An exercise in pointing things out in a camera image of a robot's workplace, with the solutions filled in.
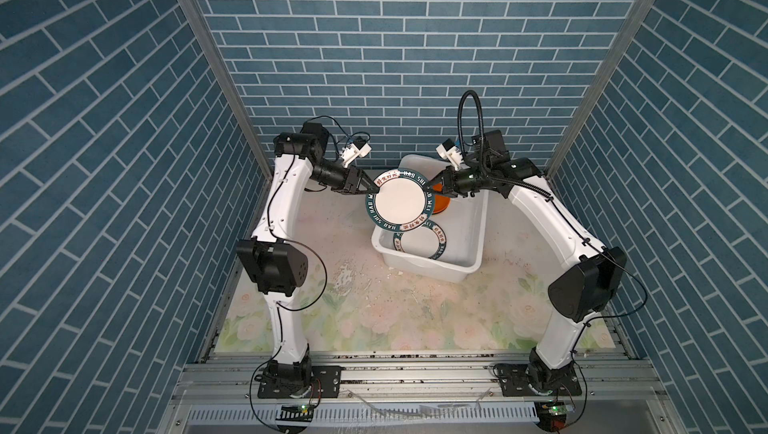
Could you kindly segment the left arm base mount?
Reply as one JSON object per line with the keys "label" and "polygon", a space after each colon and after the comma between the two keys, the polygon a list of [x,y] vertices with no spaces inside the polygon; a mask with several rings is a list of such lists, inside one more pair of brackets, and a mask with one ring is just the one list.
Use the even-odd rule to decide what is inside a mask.
{"label": "left arm base mount", "polygon": [[338,365],[294,363],[279,364],[271,361],[258,375],[258,399],[289,399],[292,395],[306,397],[310,388],[313,396],[321,400],[337,398],[342,368]]}

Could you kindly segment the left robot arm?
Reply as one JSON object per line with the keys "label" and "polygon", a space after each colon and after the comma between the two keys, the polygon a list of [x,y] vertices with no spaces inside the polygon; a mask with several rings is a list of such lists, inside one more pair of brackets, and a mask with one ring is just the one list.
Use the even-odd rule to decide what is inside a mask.
{"label": "left robot arm", "polygon": [[313,121],[305,122],[299,132],[274,138],[275,168],[266,204],[251,236],[236,245],[241,265],[267,303],[274,349],[266,370],[278,377],[306,380],[311,375],[298,293],[309,273],[308,256],[319,254],[294,234],[307,183],[312,180],[343,195],[378,191],[353,164],[370,154],[370,136],[354,135],[335,160],[325,157],[330,138],[328,129]]}

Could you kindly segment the orange plate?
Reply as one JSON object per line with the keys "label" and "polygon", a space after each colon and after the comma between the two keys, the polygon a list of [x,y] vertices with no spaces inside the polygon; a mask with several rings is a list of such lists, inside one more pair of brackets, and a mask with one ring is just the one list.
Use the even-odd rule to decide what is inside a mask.
{"label": "orange plate", "polygon": [[442,212],[444,212],[451,202],[451,199],[447,196],[444,196],[442,194],[442,188],[443,186],[441,184],[436,184],[433,187],[434,190],[434,208],[433,208],[433,214],[437,215]]}

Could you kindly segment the green-rimmed lettered plate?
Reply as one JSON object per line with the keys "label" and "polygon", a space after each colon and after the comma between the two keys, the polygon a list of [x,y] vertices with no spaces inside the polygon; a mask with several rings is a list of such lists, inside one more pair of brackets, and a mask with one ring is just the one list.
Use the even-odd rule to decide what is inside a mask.
{"label": "green-rimmed lettered plate", "polygon": [[447,235],[437,223],[427,220],[421,226],[393,235],[393,246],[398,252],[437,260],[447,247]]}
{"label": "green-rimmed lettered plate", "polygon": [[379,191],[366,196],[370,219],[382,230],[407,232],[424,225],[434,213],[435,194],[428,179],[411,169],[392,169],[374,179]]}

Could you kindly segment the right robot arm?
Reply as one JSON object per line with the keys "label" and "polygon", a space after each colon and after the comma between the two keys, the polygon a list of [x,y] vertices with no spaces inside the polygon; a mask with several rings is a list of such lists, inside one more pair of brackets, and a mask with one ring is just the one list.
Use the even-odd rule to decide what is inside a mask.
{"label": "right robot arm", "polygon": [[542,171],[527,159],[495,161],[483,170],[478,164],[444,168],[426,186],[456,198],[481,191],[502,195],[520,210],[547,241],[561,273],[548,282],[553,308],[541,341],[529,356],[527,374],[535,382],[566,375],[574,365],[581,336],[616,294],[627,257],[619,247],[608,248],[584,228],[556,198]]}

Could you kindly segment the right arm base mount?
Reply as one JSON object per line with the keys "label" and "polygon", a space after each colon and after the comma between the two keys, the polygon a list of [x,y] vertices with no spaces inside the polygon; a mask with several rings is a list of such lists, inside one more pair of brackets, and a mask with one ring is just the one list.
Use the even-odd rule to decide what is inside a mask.
{"label": "right arm base mount", "polygon": [[546,365],[497,363],[490,368],[504,397],[555,396],[577,397],[583,394],[574,363],[560,369]]}

